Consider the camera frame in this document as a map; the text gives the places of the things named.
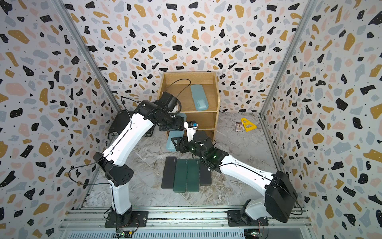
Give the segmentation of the black pencil case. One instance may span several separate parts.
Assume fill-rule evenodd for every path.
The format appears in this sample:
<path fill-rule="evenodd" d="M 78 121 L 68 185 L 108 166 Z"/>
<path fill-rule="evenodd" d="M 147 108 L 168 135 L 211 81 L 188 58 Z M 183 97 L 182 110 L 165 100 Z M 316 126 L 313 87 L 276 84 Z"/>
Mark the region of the black pencil case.
<path fill-rule="evenodd" d="M 163 178 L 161 188 L 169 190 L 174 188 L 175 171 L 176 171 L 177 158 L 170 156 L 166 157 L 165 166 L 163 170 Z"/>
<path fill-rule="evenodd" d="M 200 185 L 210 186 L 212 184 L 212 177 L 209 168 L 203 163 L 200 164 Z"/>

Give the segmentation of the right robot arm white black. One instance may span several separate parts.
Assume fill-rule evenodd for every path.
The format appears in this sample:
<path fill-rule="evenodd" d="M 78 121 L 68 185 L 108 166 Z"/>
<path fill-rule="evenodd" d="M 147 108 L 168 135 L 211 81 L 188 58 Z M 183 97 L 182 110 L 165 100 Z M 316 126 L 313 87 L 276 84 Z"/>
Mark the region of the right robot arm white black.
<path fill-rule="evenodd" d="M 197 131 L 192 139 L 173 137 L 171 141 L 176 151 L 197 156 L 208 169 L 240 180 L 262 195 L 261 199 L 247 200 L 242 207 L 240 217 L 244 223 L 263 217 L 288 222 L 297 203 L 297 193 L 285 173 L 262 171 L 239 161 L 215 147 L 204 131 Z"/>

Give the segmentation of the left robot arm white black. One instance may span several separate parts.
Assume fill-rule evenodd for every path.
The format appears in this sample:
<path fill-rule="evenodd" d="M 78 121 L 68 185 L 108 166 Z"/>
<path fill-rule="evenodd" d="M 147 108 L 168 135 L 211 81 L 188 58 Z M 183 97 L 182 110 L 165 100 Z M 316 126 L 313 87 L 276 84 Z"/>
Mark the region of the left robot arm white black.
<path fill-rule="evenodd" d="M 137 143 L 152 128 L 159 126 L 161 131 L 184 129 L 185 120 L 178 116 L 182 109 L 180 101 L 168 92 L 160 99 L 142 101 L 132 114 L 129 123 L 117 139 L 102 153 L 97 152 L 94 160 L 105 173 L 111 190 L 112 202 L 109 218 L 113 226 L 124 227 L 132 220 L 132 206 L 129 200 L 129 181 L 134 172 L 126 161 Z"/>

